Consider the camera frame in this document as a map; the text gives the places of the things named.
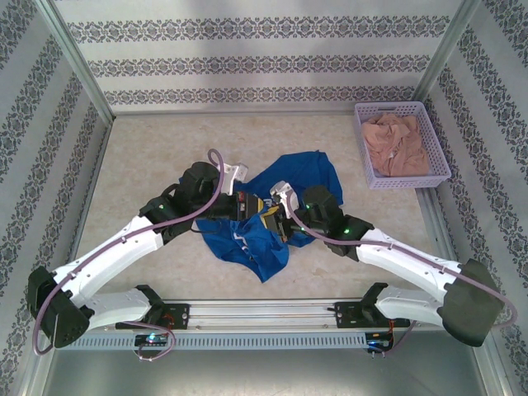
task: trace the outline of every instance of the beige floor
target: beige floor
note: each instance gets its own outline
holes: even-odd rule
[[[340,178],[343,209],[389,235],[430,252],[414,190],[371,191],[351,115],[122,116],[115,121],[83,231],[79,255],[116,233],[150,198],[217,148],[227,163],[249,166],[247,180],[280,155],[319,149]],[[290,248],[288,266],[262,284],[247,268],[216,259],[202,237],[185,233],[142,258],[104,291],[149,284],[163,298],[293,299],[362,296],[376,281],[406,285],[373,266],[331,254],[320,242]]]

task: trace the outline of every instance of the patterned wallpaper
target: patterned wallpaper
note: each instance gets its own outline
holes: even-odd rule
[[[495,337],[514,394],[528,394],[527,31],[521,2],[483,1],[427,100],[453,174],[437,189],[451,241],[519,309]]]
[[[460,0],[55,4],[122,113],[409,100]]]
[[[0,395],[7,395],[33,326],[27,277],[68,261],[107,128],[35,5],[0,0],[0,14]]]

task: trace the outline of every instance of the tabletop surface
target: tabletop surface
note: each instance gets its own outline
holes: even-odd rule
[[[352,115],[134,115],[115,120],[78,256],[114,235],[193,162],[207,161],[210,148],[226,163],[248,165],[247,181],[282,154],[323,151],[342,184],[345,213],[431,252],[415,191],[368,189]],[[286,268],[262,284],[246,267],[217,259],[199,234],[184,233],[101,291],[148,284],[165,299],[350,298],[376,281],[408,286],[387,271],[332,254],[319,241],[290,247]]]

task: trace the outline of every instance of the yellow component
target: yellow component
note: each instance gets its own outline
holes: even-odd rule
[[[278,211],[278,209],[279,209],[279,206],[272,206],[270,209],[268,209],[268,211],[266,213],[261,214],[261,221],[264,224],[264,227],[266,227],[266,217],[272,216],[275,212]]]

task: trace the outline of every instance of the beige cloth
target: beige cloth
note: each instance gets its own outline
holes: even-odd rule
[[[426,176],[427,151],[422,146],[420,128],[414,115],[383,114],[361,126],[372,166],[390,177]]]

